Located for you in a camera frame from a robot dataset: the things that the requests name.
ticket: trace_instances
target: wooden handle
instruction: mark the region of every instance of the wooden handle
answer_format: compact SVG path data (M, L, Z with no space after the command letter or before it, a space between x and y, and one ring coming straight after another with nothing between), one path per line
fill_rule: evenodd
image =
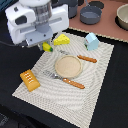
M80 88L80 89L84 89L84 88L85 88L84 85L79 84L79 83L74 82L74 81L71 81L71 80L69 80L69 79L67 79L67 78L64 78L63 81L64 81L65 83L68 83L68 84L73 85L73 86L75 86L75 87L78 87L78 88Z
M90 62L93 62L93 63L96 63L96 62L97 62L96 59L89 58L89 57L86 57L86 56L78 55L77 57L78 57L79 59L86 60L86 61L90 61Z

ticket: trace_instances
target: blue object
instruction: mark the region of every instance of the blue object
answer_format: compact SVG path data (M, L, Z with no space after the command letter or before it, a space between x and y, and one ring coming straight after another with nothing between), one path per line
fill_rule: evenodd
M88 51L97 49L98 44L99 40L94 33L91 32L85 37L84 45L86 46Z

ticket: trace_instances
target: gray bowl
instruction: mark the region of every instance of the gray bowl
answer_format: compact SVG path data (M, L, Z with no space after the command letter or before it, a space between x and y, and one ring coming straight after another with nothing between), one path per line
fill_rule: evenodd
M122 5L117 9L117 16L121 27L128 30L128 4Z
M78 0L59 0L58 3L68 5L68 18L69 19L77 15Z
M102 11L96 6L86 6L80 10L80 20L85 24L96 24L101 19Z

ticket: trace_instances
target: yellow block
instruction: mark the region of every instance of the yellow block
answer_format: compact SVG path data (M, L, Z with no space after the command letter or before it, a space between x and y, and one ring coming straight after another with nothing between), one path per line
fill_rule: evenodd
M70 43L70 39L64 34L61 34L58 38L54 40L54 45L69 44L69 43Z
M32 73L32 71L29 69L23 73L20 74L21 79L27 86L29 92L35 90L36 88L40 87L40 83Z

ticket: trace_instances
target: butter knife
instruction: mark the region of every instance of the butter knife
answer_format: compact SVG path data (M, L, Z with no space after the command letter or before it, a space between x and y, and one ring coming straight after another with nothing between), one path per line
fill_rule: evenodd
M66 52L66 51L63 51L63 50L58 50L59 52L65 54L65 55L72 55L71 53L69 52ZM77 55L77 57L79 59L82 59L82 60L86 60L86 61L90 61L90 62L93 62L93 63L96 63L97 60L96 59L93 59L93 58L90 58L90 57L86 57L86 56L81 56L81 55Z

